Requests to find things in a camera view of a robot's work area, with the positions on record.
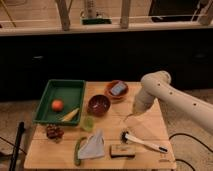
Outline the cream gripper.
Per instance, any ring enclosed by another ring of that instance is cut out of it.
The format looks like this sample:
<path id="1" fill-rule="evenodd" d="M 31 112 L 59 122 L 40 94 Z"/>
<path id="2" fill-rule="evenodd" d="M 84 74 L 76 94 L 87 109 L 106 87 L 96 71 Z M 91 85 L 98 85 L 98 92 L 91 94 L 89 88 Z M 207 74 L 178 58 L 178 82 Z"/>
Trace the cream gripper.
<path id="1" fill-rule="evenodd" d="M 135 100 L 133 102 L 133 108 L 132 108 L 132 114 L 133 115 L 142 115 L 143 113 L 145 113 L 148 110 L 149 106 L 140 101 L 140 100 Z"/>

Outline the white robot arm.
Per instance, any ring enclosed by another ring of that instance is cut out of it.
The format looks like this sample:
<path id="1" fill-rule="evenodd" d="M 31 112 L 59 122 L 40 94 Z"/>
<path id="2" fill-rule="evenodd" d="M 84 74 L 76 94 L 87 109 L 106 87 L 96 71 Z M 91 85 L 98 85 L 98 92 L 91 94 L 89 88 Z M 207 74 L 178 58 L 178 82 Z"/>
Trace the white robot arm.
<path id="1" fill-rule="evenodd" d="M 213 105 L 173 88 L 166 71 L 149 73 L 141 78 L 142 88 L 134 97 L 132 114 L 141 115 L 149 110 L 155 99 L 163 100 L 185 112 L 203 129 L 213 135 Z"/>

